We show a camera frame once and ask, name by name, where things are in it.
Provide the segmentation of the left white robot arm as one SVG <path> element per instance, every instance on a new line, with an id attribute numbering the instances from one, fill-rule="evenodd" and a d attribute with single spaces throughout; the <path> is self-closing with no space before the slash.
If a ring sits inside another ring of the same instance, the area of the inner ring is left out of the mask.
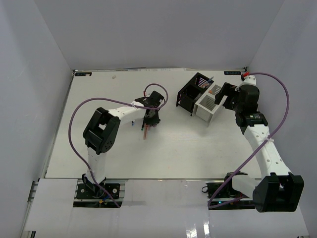
<path id="1" fill-rule="evenodd" d="M 119 127 L 142 119 L 141 130 L 146 138 L 148 129 L 160 122 L 157 108 L 164 101 L 163 95 L 153 91 L 149 96 L 135 99 L 131 107 L 95 110 L 83 133 L 90 166 L 85 174 L 85 182 L 90 182 L 87 191 L 94 198 L 104 194 L 105 186 L 101 182 L 106 178 L 106 153 L 113 147 Z"/>

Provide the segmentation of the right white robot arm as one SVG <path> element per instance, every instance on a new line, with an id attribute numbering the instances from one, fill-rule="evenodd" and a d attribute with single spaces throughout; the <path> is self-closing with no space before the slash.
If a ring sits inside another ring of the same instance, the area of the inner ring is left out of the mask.
<path id="1" fill-rule="evenodd" d="M 224 83 L 215 96 L 215 103 L 235 112 L 236 124 L 249 142 L 253 152 L 211 196 L 211 200 L 223 189 L 231 198 L 242 194 L 252 199 L 255 209 L 262 212 L 294 212 L 297 209 L 304 180 L 292 174 L 279 155 L 269 132 L 265 116 L 258 111 L 260 91 L 256 85 L 235 86 Z M 260 181 L 241 172 L 256 158 L 262 179 Z"/>

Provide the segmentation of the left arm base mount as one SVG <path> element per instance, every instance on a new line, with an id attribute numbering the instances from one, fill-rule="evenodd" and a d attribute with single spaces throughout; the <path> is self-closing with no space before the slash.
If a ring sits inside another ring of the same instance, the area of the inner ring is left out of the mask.
<path id="1" fill-rule="evenodd" d="M 93 182 L 90 182 L 85 178 L 85 174 L 78 180 L 75 196 L 73 201 L 73 207 L 75 208 L 118 208 L 122 205 L 124 193 L 125 193 L 125 181 L 103 179 L 100 186 L 105 189 L 109 195 L 96 186 Z"/>

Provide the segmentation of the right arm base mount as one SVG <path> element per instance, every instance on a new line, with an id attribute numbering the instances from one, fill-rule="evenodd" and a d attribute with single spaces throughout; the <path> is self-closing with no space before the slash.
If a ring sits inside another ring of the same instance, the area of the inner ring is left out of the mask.
<path id="1" fill-rule="evenodd" d="M 225 182 L 232 172 L 226 174 L 223 180 L 211 180 L 206 182 L 206 185 L 202 187 L 201 192 L 205 193 L 210 199 L 212 195 L 216 192 L 216 190 L 221 186 L 223 182 Z M 209 208 L 209 210 L 249 210 L 255 209 L 253 201 L 251 198 L 248 198 L 241 192 L 234 190 L 232 187 L 232 181 L 230 180 L 221 191 L 215 196 L 215 198 L 211 202 L 211 206 L 221 205 L 226 201 L 230 201 L 239 197 L 244 197 L 241 200 L 233 201 L 231 203 L 218 206 L 216 208 Z"/>

